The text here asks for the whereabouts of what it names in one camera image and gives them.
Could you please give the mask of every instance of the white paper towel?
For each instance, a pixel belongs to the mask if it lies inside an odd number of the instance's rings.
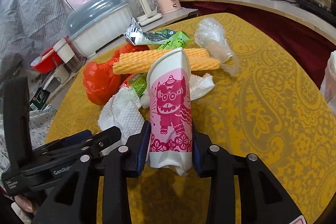
[[[196,100],[206,95],[210,90],[215,87],[212,81],[212,75],[206,73],[203,77],[191,75],[189,79],[190,86],[190,99]]]
[[[105,130],[117,126],[121,131],[120,142],[103,150],[104,155],[114,148],[126,144],[129,136],[140,133],[144,123],[144,118],[138,110],[140,107],[140,99],[132,87],[121,88],[104,105],[98,119],[99,128]]]

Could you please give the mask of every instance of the white cup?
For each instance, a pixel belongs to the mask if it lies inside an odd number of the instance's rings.
[[[152,125],[149,165],[184,175],[192,166],[189,59],[182,48],[160,57],[147,74]]]

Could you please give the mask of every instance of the clear plastic wrap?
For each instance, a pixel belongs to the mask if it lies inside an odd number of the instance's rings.
[[[320,91],[331,111],[336,115],[336,51],[330,54]]]
[[[213,17],[201,20],[194,38],[198,46],[207,49],[211,57],[220,61],[223,70],[232,76],[237,75],[239,72],[238,59],[226,41],[224,27],[217,20]],[[226,65],[225,62],[231,58],[233,65]]]

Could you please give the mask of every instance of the lion dance illustration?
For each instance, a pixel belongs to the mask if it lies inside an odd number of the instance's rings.
[[[191,109],[184,105],[187,95],[186,83],[172,75],[163,83],[157,84],[157,113],[160,115],[161,134],[167,134],[168,126],[173,126],[176,135],[185,133],[183,121],[190,124]]]

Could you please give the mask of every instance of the yellow tablecloth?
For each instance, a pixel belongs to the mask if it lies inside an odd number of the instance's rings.
[[[237,78],[211,71],[215,88],[192,102],[197,129],[230,153],[256,153],[282,183],[307,223],[313,223],[336,188],[336,123],[318,88],[282,47],[240,19],[211,15],[226,29],[240,63]],[[190,37],[203,17],[169,26]],[[97,58],[103,62],[112,52]],[[89,129],[99,132],[102,107],[89,102],[77,76],[50,128],[47,142]],[[148,119],[148,112],[142,110]],[[169,169],[145,167],[139,179],[128,179],[132,223],[205,223],[210,179],[191,170],[178,177]],[[101,222],[101,191],[98,200]]]

